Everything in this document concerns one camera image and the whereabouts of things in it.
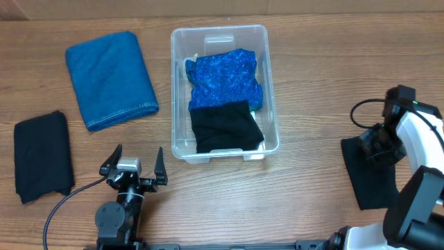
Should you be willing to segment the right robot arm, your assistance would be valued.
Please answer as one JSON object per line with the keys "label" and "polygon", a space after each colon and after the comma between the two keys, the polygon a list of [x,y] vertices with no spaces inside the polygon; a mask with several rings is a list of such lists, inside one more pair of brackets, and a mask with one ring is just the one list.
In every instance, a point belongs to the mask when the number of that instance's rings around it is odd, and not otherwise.
{"label": "right robot arm", "polygon": [[413,88],[386,92],[383,123],[343,139],[341,150],[361,210],[383,208],[380,223],[346,226],[322,249],[442,249],[443,117]]}

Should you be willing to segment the sparkly blue fabric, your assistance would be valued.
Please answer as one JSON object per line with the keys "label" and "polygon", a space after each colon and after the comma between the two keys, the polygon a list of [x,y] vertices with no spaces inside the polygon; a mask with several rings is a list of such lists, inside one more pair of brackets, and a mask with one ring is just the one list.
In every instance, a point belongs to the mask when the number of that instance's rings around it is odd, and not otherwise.
{"label": "sparkly blue fabric", "polygon": [[250,111],[263,107],[263,89],[256,79],[254,51],[235,49],[185,62],[192,84],[189,110],[247,101]]}

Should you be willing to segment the clear plastic storage container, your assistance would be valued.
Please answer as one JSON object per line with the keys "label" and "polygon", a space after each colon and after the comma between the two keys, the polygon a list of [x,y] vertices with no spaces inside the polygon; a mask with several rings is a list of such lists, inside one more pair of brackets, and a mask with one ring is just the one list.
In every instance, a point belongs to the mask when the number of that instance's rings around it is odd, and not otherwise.
{"label": "clear plastic storage container", "polygon": [[[254,51],[255,78],[263,89],[263,106],[252,112],[264,141],[254,151],[221,149],[210,153],[196,152],[196,139],[188,111],[191,100],[185,63],[201,56],[211,56],[235,49]],[[268,31],[260,24],[177,28],[171,34],[171,150],[189,164],[209,163],[213,158],[242,157],[245,161],[262,160],[280,148],[278,115],[275,105]]]}

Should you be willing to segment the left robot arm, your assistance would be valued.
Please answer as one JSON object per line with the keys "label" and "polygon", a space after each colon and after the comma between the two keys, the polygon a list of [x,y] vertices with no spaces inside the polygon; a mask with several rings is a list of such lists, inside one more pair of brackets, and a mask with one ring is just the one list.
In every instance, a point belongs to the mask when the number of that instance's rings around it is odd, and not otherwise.
{"label": "left robot arm", "polygon": [[117,198],[96,211],[97,249],[147,249],[147,243],[138,236],[144,195],[168,183],[162,148],[155,161],[155,178],[141,177],[139,158],[123,157],[122,149],[118,145],[99,170],[106,183],[117,191]]}

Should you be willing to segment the black cloth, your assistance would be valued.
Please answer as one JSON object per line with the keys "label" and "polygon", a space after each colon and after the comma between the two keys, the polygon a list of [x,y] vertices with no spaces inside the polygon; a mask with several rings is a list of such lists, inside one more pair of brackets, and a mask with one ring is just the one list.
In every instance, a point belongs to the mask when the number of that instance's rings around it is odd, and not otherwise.
{"label": "black cloth", "polygon": [[67,119],[60,111],[14,127],[15,188],[23,204],[75,185]]}
{"label": "black cloth", "polygon": [[395,165],[373,163],[359,147],[359,138],[342,139],[345,167],[361,210],[388,208],[399,197]]}
{"label": "black cloth", "polygon": [[190,116],[197,153],[219,149],[252,151],[264,141],[247,101],[197,108],[190,111]]}

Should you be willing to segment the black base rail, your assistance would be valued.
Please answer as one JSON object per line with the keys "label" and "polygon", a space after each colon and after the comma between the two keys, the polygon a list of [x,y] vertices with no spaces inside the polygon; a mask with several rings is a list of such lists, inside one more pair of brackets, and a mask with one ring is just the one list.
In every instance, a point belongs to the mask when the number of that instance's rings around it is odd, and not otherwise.
{"label": "black base rail", "polygon": [[324,250],[328,249],[329,240],[298,240],[295,243],[267,243],[267,244],[207,244],[194,246],[181,246],[179,244],[140,244],[138,247],[92,247],[85,250],[96,249],[141,249],[141,250]]}

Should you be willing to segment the blue terry towel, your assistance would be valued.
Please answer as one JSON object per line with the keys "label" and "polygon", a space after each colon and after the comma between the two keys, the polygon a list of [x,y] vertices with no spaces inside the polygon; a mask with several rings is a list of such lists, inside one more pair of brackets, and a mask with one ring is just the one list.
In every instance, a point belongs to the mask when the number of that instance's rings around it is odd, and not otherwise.
{"label": "blue terry towel", "polygon": [[112,33],[76,44],[65,60],[88,131],[100,131],[159,110],[137,36]]}

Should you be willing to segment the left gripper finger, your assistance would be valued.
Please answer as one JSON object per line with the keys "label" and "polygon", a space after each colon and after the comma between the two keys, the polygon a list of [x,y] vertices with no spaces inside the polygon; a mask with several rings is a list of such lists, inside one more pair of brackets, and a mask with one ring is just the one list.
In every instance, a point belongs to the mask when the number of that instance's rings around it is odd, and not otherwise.
{"label": "left gripper finger", "polygon": [[155,162],[155,182],[157,185],[167,185],[168,183],[168,176],[166,167],[164,164],[164,153],[163,148],[160,147],[157,153],[157,159]]}
{"label": "left gripper finger", "polygon": [[115,168],[119,162],[122,154],[122,144],[118,144],[114,152],[108,157],[108,159],[101,165],[101,169]]}

